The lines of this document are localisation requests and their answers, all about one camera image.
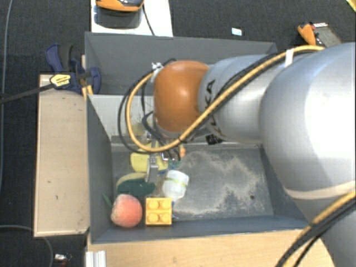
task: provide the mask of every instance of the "gray bin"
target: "gray bin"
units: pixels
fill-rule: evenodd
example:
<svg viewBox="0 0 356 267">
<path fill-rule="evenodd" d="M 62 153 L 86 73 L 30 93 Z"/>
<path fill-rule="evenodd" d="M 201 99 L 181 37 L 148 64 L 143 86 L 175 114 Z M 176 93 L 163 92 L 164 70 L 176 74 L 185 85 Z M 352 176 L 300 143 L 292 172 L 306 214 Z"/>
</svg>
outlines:
<svg viewBox="0 0 356 267">
<path fill-rule="evenodd" d="M 99 66 L 103 85 L 100 95 L 87 100 L 93 244 L 258 233 L 306 225 L 274 175 L 263 148 L 237 143 L 208 146 L 198 139 L 186 145 L 178 170 L 188 174 L 190 182 L 185 197 L 174 206 L 172 226 L 146 227 L 142 222 L 132 229 L 115 226 L 102 196 L 113 200 L 116 181 L 133 172 L 130 152 L 117 137 L 117 111 L 123 93 L 150 70 L 151 62 L 175 57 L 209 64 L 275 51 L 273 43 L 86 33 L 86 66 Z M 150 103 L 152 88 L 147 91 Z M 132 110 L 134 122 L 139 123 L 142 110 L 138 97 Z"/>
</svg>

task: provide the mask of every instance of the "peach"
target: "peach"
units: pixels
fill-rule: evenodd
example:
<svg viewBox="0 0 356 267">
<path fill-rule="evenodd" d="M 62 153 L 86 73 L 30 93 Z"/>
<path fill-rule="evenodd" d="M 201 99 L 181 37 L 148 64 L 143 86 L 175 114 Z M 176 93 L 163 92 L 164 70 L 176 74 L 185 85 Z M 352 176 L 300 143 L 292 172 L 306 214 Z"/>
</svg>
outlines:
<svg viewBox="0 0 356 267">
<path fill-rule="evenodd" d="M 119 195 L 112 207 L 111 220 L 123 228 L 132 228 L 142 219 L 142 206 L 139 200 L 131 195 Z"/>
</svg>

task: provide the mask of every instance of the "black carpet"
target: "black carpet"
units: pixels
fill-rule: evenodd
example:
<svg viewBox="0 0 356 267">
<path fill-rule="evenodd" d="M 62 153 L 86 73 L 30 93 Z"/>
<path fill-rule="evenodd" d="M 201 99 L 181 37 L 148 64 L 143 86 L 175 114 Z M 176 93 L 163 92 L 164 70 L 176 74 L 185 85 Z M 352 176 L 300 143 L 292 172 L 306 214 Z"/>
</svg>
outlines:
<svg viewBox="0 0 356 267">
<path fill-rule="evenodd" d="M 0 68 L 10 0 L 0 0 Z M 355 13 L 345 0 L 169 0 L 174 36 L 273 41 L 286 49 L 303 41 L 296 27 L 328 22 L 343 42 L 355 41 Z M 232 36 L 231 28 L 243 30 Z M 72 43 L 84 53 L 90 0 L 14 0 L 8 32 L 6 93 L 35 88 L 49 70 L 47 46 Z M 32 226 L 36 167 L 37 97 L 5 105 L 4 175 L 0 225 Z M 84 236 L 49 238 L 55 253 L 71 253 L 69 266 L 83 266 Z M 47 266 L 46 244 L 26 231 L 0 230 L 0 266 Z"/>
</svg>

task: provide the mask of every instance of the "blue clamp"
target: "blue clamp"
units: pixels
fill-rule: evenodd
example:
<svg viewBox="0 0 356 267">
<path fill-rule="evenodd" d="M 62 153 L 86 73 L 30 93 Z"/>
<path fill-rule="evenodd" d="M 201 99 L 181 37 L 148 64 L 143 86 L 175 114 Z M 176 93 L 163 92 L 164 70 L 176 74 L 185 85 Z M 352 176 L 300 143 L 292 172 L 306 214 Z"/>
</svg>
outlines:
<svg viewBox="0 0 356 267">
<path fill-rule="evenodd" d="M 51 66 L 53 73 L 65 73 L 71 77 L 68 84 L 60 87 L 55 86 L 55 89 L 64 89 L 81 94 L 84 85 L 81 85 L 79 80 L 85 78 L 86 84 L 92 86 L 93 93 L 98 94 L 101 85 L 99 68 L 91 67 L 89 72 L 86 72 L 75 58 L 71 58 L 72 48 L 72 45 L 61 46 L 55 43 L 45 51 L 47 63 Z"/>
</svg>

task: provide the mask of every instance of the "wooden board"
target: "wooden board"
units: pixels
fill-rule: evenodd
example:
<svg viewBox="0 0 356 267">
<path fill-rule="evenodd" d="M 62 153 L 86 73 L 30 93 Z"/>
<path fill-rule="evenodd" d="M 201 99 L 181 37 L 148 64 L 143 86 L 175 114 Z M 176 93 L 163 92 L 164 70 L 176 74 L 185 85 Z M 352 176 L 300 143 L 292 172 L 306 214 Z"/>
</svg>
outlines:
<svg viewBox="0 0 356 267">
<path fill-rule="evenodd" d="M 40 85 L 51 75 L 42 75 Z M 54 89 L 39 94 L 34 235 L 83 234 L 89 227 L 85 102 Z"/>
<path fill-rule="evenodd" d="M 100 245 L 91 245 L 88 239 L 87 250 L 105 250 L 107 267 L 274 267 L 299 233 L 300 230 L 290 230 Z M 320 240 L 300 264 L 300 267 L 333 266 Z"/>
</svg>

